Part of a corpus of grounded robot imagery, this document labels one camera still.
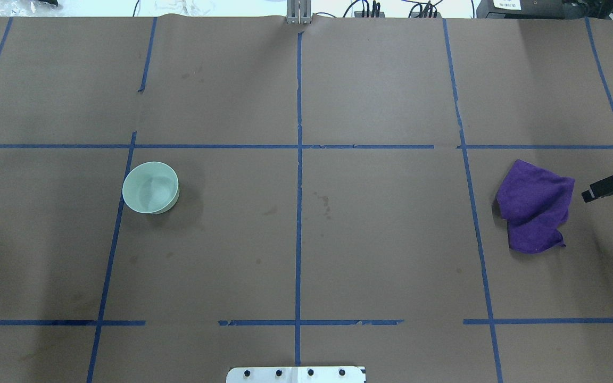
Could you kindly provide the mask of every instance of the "white label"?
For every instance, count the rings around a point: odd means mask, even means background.
[[[493,6],[503,10],[521,11],[520,0],[493,0]]]

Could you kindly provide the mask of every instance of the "white bracket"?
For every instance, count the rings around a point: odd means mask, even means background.
[[[366,368],[234,368],[226,383],[366,383]]]
[[[288,24],[311,24],[311,0],[287,0]]]

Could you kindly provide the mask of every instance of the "microfiber cloth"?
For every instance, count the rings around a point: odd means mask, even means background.
[[[569,218],[573,192],[574,179],[515,161],[496,194],[501,217],[508,221],[510,249],[538,254],[564,246],[557,228]]]

